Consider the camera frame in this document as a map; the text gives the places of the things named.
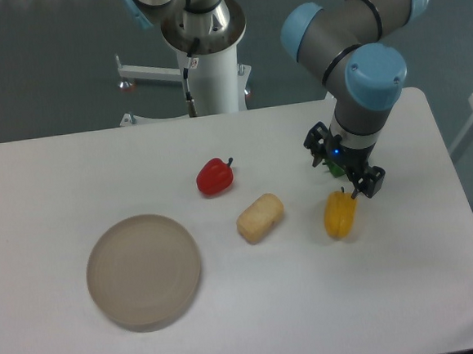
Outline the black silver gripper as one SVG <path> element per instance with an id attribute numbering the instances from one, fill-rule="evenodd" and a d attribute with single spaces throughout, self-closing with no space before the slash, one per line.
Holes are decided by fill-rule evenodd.
<path id="1" fill-rule="evenodd" d="M 312 155 L 312 166 L 318 167 L 331 160 L 346 173 L 354 189 L 351 198 L 365 195 L 371 199 L 381 189 L 386 171 L 378 166 L 369 166 L 369 156 L 377 143 L 381 131 L 370 135 L 357 135 L 334 123 L 334 130 L 320 121 L 306 134 L 304 147 Z"/>

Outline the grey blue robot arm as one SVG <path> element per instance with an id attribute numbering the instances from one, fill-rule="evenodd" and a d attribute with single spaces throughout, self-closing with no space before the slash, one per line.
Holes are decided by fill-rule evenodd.
<path id="1" fill-rule="evenodd" d="M 188 115 L 233 114 L 245 106 L 237 46 L 247 21 L 235 0 L 123 0 L 145 28 L 159 25 L 173 49 Z M 331 123 L 317 123 L 304 146 L 314 164 L 341 168 L 355 195 L 373 197 L 385 171 L 369 163 L 407 75 L 404 58 L 382 45 L 387 34 L 420 16 L 429 0 L 344 0 L 328 11 L 297 7 L 280 40 L 295 62 L 311 72 L 337 103 Z"/>

